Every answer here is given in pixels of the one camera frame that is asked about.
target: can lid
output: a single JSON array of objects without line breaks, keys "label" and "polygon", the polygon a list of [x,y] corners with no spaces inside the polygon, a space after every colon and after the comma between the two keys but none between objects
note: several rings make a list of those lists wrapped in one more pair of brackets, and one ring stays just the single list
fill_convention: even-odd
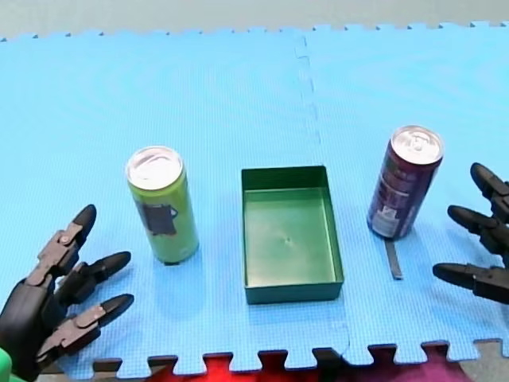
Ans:
[{"label": "can lid", "polygon": [[390,144],[400,158],[415,165],[430,165],[444,155],[440,136],[421,126],[397,129],[390,139]]},{"label": "can lid", "polygon": [[183,169],[181,156],[164,146],[136,151],[126,165],[129,182],[145,190],[164,189],[173,184]]}]

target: black sticker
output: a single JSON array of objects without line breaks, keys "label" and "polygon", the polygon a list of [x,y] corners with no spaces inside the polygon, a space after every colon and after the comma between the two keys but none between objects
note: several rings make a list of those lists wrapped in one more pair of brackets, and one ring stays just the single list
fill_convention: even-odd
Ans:
[{"label": "black sticker", "polygon": [[136,201],[136,206],[142,217],[145,228],[152,235],[176,235],[177,230],[173,220],[178,211],[171,205],[146,205]]}]

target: small metal strip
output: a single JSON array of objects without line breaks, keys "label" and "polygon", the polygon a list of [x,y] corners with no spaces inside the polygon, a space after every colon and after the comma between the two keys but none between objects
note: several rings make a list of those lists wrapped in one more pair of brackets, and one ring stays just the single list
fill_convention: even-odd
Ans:
[{"label": "small metal strip", "polygon": [[394,280],[403,280],[403,274],[401,273],[401,268],[399,267],[398,255],[396,254],[394,241],[385,239],[384,242],[387,258],[389,259],[389,268],[392,274],[392,278]]}]

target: gray floor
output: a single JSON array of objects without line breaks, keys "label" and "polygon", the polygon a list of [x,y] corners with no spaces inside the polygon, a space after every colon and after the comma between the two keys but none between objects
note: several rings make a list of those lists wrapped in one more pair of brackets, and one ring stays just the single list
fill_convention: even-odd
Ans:
[{"label": "gray floor", "polygon": [[[162,29],[212,31],[223,27],[245,30],[265,26],[312,28],[330,24],[374,27],[390,23],[403,27],[424,22],[436,27],[451,21],[467,25],[509,20],[508,0],[0,0],[0,37],[20,34],[80,33],[99,29],[147,32]],[[462,364],[476,382],[509,380],[509,361],[500,357],[499,344],[478,344],[483,357]],[[42,378],[60,380],[62,377]]]}]

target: blue foam mat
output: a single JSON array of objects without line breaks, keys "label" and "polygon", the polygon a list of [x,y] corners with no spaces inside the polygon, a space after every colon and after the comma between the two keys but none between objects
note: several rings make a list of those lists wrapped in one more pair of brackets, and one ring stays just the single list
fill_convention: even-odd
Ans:
[{"label": "blue foam mat", "polygon": [[[133,260],[79,310],[126,292],[136,301],[62,360],[73,378],[114,357],[120,377],[148,376],[155,356],[177,356],[176,373],[203,372],[208,353],[233,353],[233,370],[255,370],[258,351],[275,349],[288,350],[289,368],[314,366],[314,348],[368,364],[367,347],[381,344],[398,346],[398,362],[420,362],[428,341],[447,341],[452,360],[477,357],[474,340],[507,339],[509,310],[431,274],[441,261],[499,263],[445,213],[452,203],[488,211],[468,175],[472,162],[509,178],[509,29],[474,25],[2,43],[0,301],[54,230],[93,202],[99,215],[82,259],[127,249]],[[446,148],[414,231],[398,243],[405,280],[397,283],[365,213],[388,137],[408,123],[432,127]],[[179,267],[153,259],[123,177],[130,154],[149,144],[176,148],[188,167],[201,249]],[[322,163],[344,261],[341,297],[248,306],[240,170]]]}]

